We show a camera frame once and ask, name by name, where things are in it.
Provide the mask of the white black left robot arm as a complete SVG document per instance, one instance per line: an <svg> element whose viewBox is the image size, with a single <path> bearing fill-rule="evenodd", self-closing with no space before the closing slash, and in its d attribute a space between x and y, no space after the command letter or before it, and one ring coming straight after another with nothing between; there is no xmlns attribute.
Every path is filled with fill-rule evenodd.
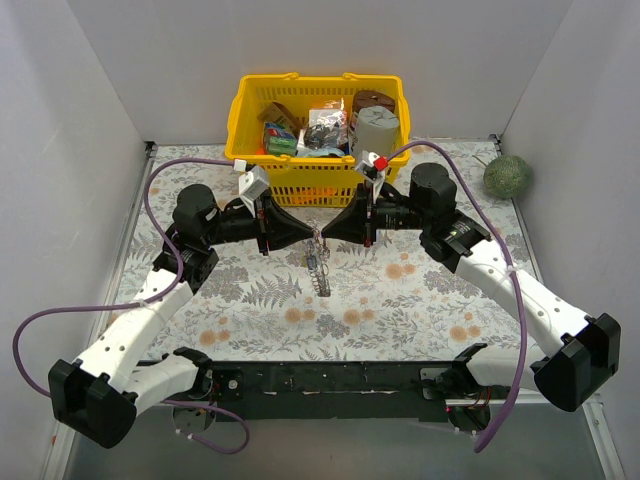
<svg viewBox="0 0 640 480"><path fill-rule="evenodd" d="M214 363L206 354L181 347L151 366L139 362L213 271L219 260L215 246L256 240L268 254L313 235L268 191L251 207L235 199L220 209L208 186L191 185L178 194L172 218L167 235L177 249L162 249L134 308L73 362L59 360L48 374L55 418L104 448L117 445L139 414L167 398L212 399Z"/></svg>

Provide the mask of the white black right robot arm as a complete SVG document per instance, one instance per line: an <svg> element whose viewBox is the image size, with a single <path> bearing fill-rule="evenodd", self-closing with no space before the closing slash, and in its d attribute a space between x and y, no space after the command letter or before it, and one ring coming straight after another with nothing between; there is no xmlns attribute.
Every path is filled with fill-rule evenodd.
<svg viewBox="0 0 640 480"><path fill-rule="evenodd" d="M413 168L406 195L382 180L364 180L349 205L322 230L325 238L371 246L380 230L416 230L436 262L477 287L513 318L526 321L523 387L573 412L618 370L621 327L563 301L509 264L497 240L456 206L457 185L445 167Z"/></svg>

